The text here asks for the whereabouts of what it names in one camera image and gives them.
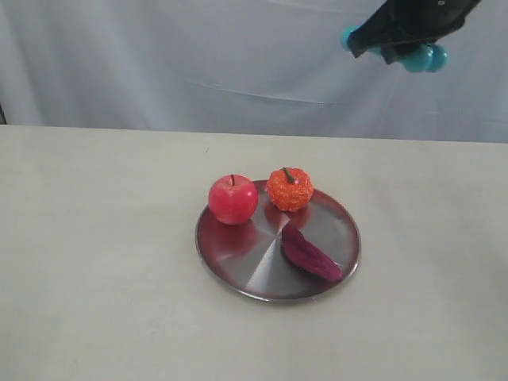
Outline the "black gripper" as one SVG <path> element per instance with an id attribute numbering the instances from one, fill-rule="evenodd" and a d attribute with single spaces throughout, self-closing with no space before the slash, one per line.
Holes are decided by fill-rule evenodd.
<path id="1" fill-rule="evenodd" d="M 439 40 L 461 29 L 479 1 L 393 0 L 348 35 L 355 58 L 380 47 L 386 64 L 429 64 L 432 49 L 422 41 Z"/>

